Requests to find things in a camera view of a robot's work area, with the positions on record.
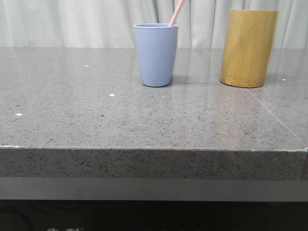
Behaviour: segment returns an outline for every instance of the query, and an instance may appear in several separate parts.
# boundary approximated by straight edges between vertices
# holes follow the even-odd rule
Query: white curtain
[[[0,0],[0,46],[133,48],[133,25],[168,23],[178,0]],[[308,47],[308,0],[186,0],[179,48],[223,48],[228,9],[279,10],[274,48]]]

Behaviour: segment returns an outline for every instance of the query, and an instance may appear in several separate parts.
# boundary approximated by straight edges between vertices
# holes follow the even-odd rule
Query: straw
[[[180,13],[180,10],[181,10],[181,8],[182,8],[182,6],[184,4],[184,2],[185,2],[185,0],[179,0],[177,6],[175,8],[175,11],[174,11],[174,13],[172,15],[172,18],[171,18],[171,21],[169,23],[169,26],[173,26],[174,25],[174,22],[177,19],[178,15]]]

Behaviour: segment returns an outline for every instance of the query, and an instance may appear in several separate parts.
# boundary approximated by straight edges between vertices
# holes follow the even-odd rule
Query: gray countertop
[[[0,176],[308,178],[308,51],[273,50],[255,89],[221,58],[178,50],[150,88],[133,49],[0,48]]]

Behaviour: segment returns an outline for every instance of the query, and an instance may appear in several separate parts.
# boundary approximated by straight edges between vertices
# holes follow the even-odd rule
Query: bamboo container
[[[222,83],[243,88],[264,85],[278,13],[229,10],[220,74]]]

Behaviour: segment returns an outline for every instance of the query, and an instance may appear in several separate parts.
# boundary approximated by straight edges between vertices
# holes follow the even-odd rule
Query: bamboo cup
[[[222,83],[243,88],[264,85],[278,13],[229,10],[220,73]]]

